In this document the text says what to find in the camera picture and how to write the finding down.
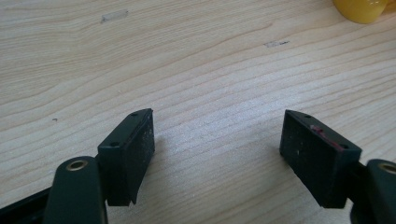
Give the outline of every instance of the wood grain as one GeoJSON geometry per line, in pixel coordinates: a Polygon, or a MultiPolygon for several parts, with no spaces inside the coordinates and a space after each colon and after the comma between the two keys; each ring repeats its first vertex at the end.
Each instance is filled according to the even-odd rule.
{"type": "Polygon", "coordinates": [[[395,13],[361,25],[322,0],[3,0],[0,67],[1,207],[146,107],[155,157],[110,223],[349,223],[350,203],[320,208],[280,158],[287,108],[364,163],[396,161],[395,13]]]}

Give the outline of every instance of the scratch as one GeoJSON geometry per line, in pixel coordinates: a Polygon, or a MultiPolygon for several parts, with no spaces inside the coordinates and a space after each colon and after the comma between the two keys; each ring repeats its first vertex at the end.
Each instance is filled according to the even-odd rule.
{"type": "Polygon", "coordinates": [[[127,16],[128,16],[128,9],[123,9],[123,10],[116,11],[116,12],[111,12],[111,13],[108,13],[108,14],[102,16],[101,23],[105,23],[107,21],[114,21],[114,20],[123,19],[123,18],[125,18],[127,16]]]}
{"type": "Polygon", "coordinates": [[[287,40],[287,41],[271,41],[271,42],[265,43],[264,45],[267,48],[273,48],[276,46],[288,44],[289,42],[290,42],[289,40],[287,40]]]}

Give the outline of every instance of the black plastic part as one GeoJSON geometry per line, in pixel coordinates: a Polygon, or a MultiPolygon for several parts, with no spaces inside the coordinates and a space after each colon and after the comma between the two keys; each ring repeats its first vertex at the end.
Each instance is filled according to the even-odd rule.
{"type": "Polygon", "coordinates": [[[58,167],[43,223],[107,223],[95,158],[77,157],[58,167]]]}
{"type": "Polygon", "coordinates": [[[319,205],[345,206],[347,170],[359,164],[359,147],[314,117],[286,110],[280,153],[319,205]]]}
{"type": "Polygon", "coordinates": [[[355,203],[350,211],[350,222],[352,224],[377,224],[371,208],[367,211],[366,208],[355,203]]]}
{"type": "Polygon", "coordinates": [[[359,162],[347,171],[346,195],[364,214],[372,213],[370,201],[366,191],[367,168],[359,162]]]}
{"type": "Polygon", "coordinates": [[[366,190],[377,223],[396,223],[396,163],[371,160],[367,163],[366,190]]]}
{"type": "Polygon", "coordinates": [[[136,203],[137,192],[154,153],[152,110],[127,116],[98,147],[105,198],[110,206],[136,203]]]}
{"type": "Polygon", "coordinates": [[[50,189],[44,189],[0,210],[0,223],[41,223],[50,189]]]}

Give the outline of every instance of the wooden table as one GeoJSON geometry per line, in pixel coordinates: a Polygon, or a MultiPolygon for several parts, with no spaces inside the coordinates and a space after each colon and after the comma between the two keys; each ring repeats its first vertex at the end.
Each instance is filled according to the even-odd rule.
{"type": "Polygon", "coordinates": [[[0,206],[154,110],[137,205],[109,223],[349,223],[279,156],[285,109],[396,161],[396,14],[326,0],[0,3],[0,206]]]}

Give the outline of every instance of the red mark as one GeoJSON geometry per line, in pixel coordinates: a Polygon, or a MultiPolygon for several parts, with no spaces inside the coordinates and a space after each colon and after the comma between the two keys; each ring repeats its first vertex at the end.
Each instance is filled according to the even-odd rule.
{"type": "Polygon", "coordinates": [[[320,135],[320,137],[322,137],[324,140],[326,140],[328,143],[330,143],[330,145],[334,146],[335,149],[337,149],[338,151],[344,151],[344,148],[341,147],[338,143],[334,142],[328,136],[326,136],[326,134],[323,132],[323,130],[319,126],[311,125],[309,127],[311,128],[312,131],[314,131],[315,133],[320,135]]]}

